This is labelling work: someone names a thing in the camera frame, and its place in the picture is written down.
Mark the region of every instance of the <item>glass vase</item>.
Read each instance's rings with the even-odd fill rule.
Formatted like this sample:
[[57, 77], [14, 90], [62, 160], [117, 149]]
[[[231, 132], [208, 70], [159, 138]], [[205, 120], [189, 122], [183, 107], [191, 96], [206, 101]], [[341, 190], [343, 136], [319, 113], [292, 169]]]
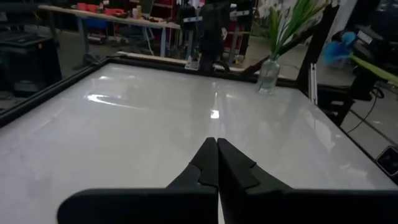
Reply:
[[276, 86], [276, 80], [280, 72], [280, 65], [276, 60], [268, 59], [260, 69], [259, 79], [257, 81], [257, 91], [260, 94], [273, 94]]

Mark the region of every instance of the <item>computer monitor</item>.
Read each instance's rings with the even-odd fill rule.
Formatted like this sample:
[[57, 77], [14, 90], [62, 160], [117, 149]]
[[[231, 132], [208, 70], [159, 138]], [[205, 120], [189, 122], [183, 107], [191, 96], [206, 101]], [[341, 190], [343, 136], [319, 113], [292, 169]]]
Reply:
[[154, 0], [140, 0], [141, 12], [143, 16], [149, 17], [154, 6]]

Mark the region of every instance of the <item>shelf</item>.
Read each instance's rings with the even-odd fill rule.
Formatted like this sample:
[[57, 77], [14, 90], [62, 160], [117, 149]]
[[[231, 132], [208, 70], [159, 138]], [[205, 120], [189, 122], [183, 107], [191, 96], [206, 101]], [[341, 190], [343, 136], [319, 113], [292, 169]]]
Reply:
[[[139, 3], [139, 0], [130, 0], [130, 2]], [[171, 5], [168, 5], [168, 4], [160, 4], [160, 3], [154, 3], [154, 6], [157, 6], [157, 7], [166, 7], [166, 8], [169, 8], [169, 9], [172, 9], [172, 8], [173, 8], [173, 6], [171, 6]]]

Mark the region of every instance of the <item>white table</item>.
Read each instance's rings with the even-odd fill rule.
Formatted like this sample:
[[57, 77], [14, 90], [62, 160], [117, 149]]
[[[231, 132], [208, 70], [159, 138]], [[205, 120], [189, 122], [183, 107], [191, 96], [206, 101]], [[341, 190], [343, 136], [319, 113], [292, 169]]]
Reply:
[[207, 137], [293, 188], [396, 189], [298, 90], [108, 64], [0, 130], [2, 223], [55, 223], [84, 189], [166, 187]]

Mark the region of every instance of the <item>red object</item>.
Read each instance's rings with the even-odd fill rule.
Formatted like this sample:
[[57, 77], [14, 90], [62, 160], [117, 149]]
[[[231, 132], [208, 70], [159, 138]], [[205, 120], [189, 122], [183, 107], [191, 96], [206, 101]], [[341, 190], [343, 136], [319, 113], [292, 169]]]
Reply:
[[112, 16], [113, 14], [124, 13], [123, 9], [108, 9], [105, 8], [105, 14], [108, 16]]
[[94, 5], [94, 4], [86, 5], [86, 11], [89, 11], [89, 12], [97, 12], [97, 8], [98, 8], [98, 6]]
[[86, 3], [82, 3], [82, 2], [78, 3], [77, 4], [77, 9], [85, 11], [86, 10]]

